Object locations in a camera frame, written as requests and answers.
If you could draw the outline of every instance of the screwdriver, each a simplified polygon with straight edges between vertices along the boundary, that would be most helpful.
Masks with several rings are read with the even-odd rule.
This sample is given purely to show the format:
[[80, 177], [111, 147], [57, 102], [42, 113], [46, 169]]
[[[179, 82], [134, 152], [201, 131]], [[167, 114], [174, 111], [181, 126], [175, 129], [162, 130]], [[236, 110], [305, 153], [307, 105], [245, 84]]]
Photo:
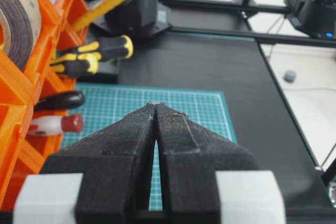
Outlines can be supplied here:
[[47, 115], [31, 121], [28, 135], [53, 136], [63, 132], [80, 133], [83, 130], [83, 117], [80, 114], [69, 116]]
[[57, 74], [64, 74], [70, 78], [90, 76], [98, 71], [98, 60], [94, 54], [66, 54], [50, 62], [51, 68]]
[[77, 108], [85, 102], [81, 91], [62, 92], [40, 99], [34, 106], [34, 111], [40, 110], [70, 110]]
[[133, 43], [131, 39], [122, 35], [114, 38], [99, 38], [84, 46], [73, 47], [68, 50], [60, 51], [57, 54], [84, 54], [92, 53], [99, 61], [110, 61], [116, 59], [129, 59], [133, 55]]
[[93, 9], [79, 17], [71, 26], [73, 30], [79, 31], [99, 18], [101, 15], [111, 11], [126, 0], [102, 0]]

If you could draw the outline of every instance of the cutting mat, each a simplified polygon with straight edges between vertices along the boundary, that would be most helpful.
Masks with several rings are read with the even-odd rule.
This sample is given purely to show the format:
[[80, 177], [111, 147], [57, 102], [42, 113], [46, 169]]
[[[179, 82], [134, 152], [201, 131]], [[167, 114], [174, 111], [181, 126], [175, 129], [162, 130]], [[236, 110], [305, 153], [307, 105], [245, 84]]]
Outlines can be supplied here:
[[[85, 104], [71, 110], [82, 114], [85, 122], [80, 134], [64, 135], [62, 147], [68, 146], [122, 119], [126, 114], [141, 108], [147, 102], [164, 102], [171, 108], [185, 112], [190, 120], [236, 142], [223, 93], [218, 91], [178, 90], [132, 87], [106, 84], [79, 83], [76, 90], [85, 94]], [[160, 168], [155, 145], [150, 210], [162, 210]]]

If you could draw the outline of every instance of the orange organizer bin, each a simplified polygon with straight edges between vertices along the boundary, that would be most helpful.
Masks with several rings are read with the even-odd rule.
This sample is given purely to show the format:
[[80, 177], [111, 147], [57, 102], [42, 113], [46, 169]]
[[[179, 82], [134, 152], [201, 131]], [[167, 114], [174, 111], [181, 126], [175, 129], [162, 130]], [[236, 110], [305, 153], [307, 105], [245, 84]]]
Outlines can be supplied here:
[[[26, 136], [32, 118], [66, 115], [67, 111], [34, 113], [40, 98], [72, 90], [74, 79], [60, 79], [49, 66], [56, 48], [82, 45], [88, 28], [76, 33], [69, 22], [88, 8], [83, 0], [38, 0], [42, 26], [26, 68], [21, 72], [0, 49], [0, 210], [13, 210], [28, 174], [38, 173], [48, 155], [61, 146], [62, 135]], [[0, 45], [3, 42], [0, 27]]]

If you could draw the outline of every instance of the white block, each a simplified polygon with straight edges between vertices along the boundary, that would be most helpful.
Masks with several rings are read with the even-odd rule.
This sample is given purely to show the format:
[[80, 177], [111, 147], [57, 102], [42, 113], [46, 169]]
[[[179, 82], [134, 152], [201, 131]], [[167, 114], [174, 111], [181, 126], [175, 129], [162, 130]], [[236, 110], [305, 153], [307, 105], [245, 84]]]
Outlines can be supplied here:
[[27, 176], [15, 203], [13, 224], [76, 224], [82, 177], [82, 173]]
[[285, 224], [285, 204], [270, 171], [216, 172], [222, 224]]

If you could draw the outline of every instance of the yellow tool handle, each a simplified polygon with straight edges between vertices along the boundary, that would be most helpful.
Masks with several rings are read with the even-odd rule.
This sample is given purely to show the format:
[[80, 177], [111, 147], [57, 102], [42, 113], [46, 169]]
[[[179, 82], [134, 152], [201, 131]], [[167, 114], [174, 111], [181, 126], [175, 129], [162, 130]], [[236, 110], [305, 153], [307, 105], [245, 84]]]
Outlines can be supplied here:
[[84, 46], [73, 47], [65, 51], [58, 52], [59, 56], [68, 54], [91, 53], [99, 61], [110, 61], [116, 59], [128, 59], [133, 55], [133, 43], [131, 39], [122, 35], [114, 38], [99, 38]]
[[97, 73], [98, 60], [93, 54], [67, 54], [50, 62], [51, 68], [57, 74], [64, 74], [71, 78], [87, 76]]
[[75, 31], [79, 31], [84, 27], [88, 26], [91, 22], [99, 18], [101, 15], [114, 9], [126, 0], [102, 0], [96, 6], [94, 6], [90, 11], [85, 13], [83, 16], [79, 17], [73, 24], [72, 28]]

